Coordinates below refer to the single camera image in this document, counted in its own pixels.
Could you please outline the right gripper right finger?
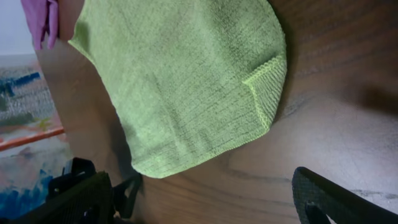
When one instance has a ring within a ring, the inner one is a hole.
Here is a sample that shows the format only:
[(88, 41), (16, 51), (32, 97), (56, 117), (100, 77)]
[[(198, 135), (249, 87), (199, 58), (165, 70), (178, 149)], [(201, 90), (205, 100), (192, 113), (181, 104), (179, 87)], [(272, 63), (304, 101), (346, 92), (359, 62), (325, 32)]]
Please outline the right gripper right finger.
[(375, 205), (306, 167), (292, 178), (301, 223), (397, 223), (397, 214)]

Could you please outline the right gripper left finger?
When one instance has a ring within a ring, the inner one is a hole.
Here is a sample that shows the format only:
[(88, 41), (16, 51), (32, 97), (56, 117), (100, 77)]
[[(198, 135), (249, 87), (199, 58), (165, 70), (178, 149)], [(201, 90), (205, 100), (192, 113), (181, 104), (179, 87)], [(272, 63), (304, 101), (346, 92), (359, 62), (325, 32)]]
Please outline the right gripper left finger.
[(134, 171), (113, 187), (108, 173), (75, 157), (60, 177), (49, 182), (44, 204), (18, 218), (1, 217), (1, 223), (127, 223), (141, 184), (141, 174)]

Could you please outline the light green cloth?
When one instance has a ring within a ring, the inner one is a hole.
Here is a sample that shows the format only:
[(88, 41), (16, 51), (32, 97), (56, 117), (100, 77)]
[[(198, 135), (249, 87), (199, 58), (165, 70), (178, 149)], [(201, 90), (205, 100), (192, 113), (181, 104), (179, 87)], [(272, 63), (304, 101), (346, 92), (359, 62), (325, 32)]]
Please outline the light green cloth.
[(267, 1), (86, 1), (70, 45), (96, 68), (131, 164), (164, 178), (267, 133), (287, 73)]

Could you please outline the folded purple cloth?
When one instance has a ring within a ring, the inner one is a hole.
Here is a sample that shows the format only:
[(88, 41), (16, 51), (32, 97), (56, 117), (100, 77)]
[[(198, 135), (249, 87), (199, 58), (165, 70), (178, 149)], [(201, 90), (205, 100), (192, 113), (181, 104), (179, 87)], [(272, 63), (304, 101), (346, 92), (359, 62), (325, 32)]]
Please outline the folded purple cloth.
[(32, 35), (34, 49), (42, 49), (46, 34), (48, 34), (47, 48), (52, 49), (58, 37), (58, 1), (21, 0), (21, 4)]

